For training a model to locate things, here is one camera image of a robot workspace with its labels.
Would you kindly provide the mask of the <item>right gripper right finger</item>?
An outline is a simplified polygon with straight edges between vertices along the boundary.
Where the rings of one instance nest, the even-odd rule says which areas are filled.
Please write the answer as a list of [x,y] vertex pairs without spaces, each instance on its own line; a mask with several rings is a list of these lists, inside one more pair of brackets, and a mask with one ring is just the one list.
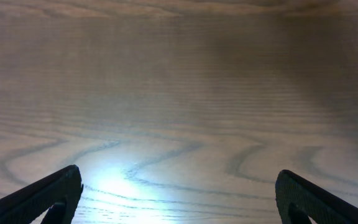
[[283,224],[356,224],[358,208],[290,170],[280,171],[275,183]]

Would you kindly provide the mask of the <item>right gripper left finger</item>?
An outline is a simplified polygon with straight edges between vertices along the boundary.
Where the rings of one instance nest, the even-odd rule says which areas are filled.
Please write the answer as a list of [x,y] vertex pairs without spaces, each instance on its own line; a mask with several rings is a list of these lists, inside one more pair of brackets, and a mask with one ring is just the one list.
[[78,166],[67,166],[0,199],[0,224],[70,224],[83,191]]

